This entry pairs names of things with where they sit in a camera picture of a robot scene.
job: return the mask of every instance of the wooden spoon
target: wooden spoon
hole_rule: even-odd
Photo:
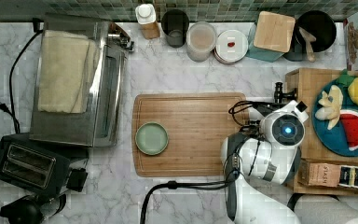
[[[310,34],[309,32],[307,32],[306,30],[304,30],[303,28],[301,27],[298,28],[299,28],[299,32],[301,33],[301,35],[305,40],[308,60],[310,60],[310,62],[313,63],[315,62],[315,54],[313,53],[312,45],[310,43],[315,42],[316,37]]]

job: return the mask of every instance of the small bottle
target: small bottle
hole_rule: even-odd
[[[142,34],[146,39],[159,37],[156,11],[151,4],[142,4],[135,9],[136,20],[141,25]]]

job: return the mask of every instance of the metal cup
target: metal cup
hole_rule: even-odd
[[[188,16],[181,10],[174,9],[164,14],[161,27],[171,47],[180,48],[185,44],[188,25]]]

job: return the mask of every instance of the toaster oven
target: toaster oven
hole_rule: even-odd
[[[108,147],[117,141],[121,82],[133,46],[124,31],[111,21],[65,15],[47,15],[44,30],[85,35],[100,48],[100,57],[88,92],[86,112],[38,111],[41,60],[34,90],[30,139],[84,147]]]

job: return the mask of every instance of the green plate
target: green plate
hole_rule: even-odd
[[[149,122],[138,129],[135,143],[144,154],[157,155],[168,145],[168,134],[160,124]]]

